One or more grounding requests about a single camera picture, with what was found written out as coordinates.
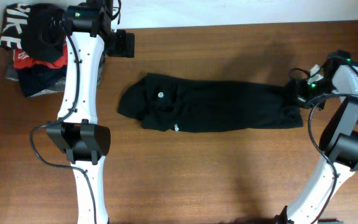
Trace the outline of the black t-shirt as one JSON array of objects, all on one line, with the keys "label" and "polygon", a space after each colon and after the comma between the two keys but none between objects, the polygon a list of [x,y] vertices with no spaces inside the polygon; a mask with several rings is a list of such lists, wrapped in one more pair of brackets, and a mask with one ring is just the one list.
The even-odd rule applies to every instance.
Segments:
[{"label": "black t-shirt", "polygon": [[148,73],[122,95],[118,113],[142,128],[188,133],[303,126],[285,86],[237,81],[187,80]]}]

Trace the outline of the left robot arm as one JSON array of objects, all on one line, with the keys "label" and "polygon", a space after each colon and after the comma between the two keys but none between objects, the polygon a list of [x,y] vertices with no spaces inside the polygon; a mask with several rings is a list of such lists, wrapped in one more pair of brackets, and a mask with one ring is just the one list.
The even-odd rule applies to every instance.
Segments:
[{"label": "left robot arm", "polygon": [[78,201],[78,223],[109,223],[104,202],[103,168],[111,145],[109,128],[98,123],[98,75],[106,57],[134,57],[135,35],[114,30],[121,6],[113,1],[85,1],[63,14],[68,63],[57,120],[46,132],[69,162]]}]

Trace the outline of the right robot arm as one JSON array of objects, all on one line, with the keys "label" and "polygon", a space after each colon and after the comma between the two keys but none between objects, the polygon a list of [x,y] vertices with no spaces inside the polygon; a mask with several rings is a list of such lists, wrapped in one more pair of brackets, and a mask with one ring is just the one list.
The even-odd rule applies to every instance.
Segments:
[{"label": "right robot arm", "polygon": [[321,223],[321,216],[341,185],[358,171],[358,62],[349,52],[337,50],[322,65],[315,65],[305,78],[292,78],[296,102],[309,109],[312,118],[325,102],[339,98],[341,104],[317,141],[318,163],[302,192],[273,218],[274,223]]}]

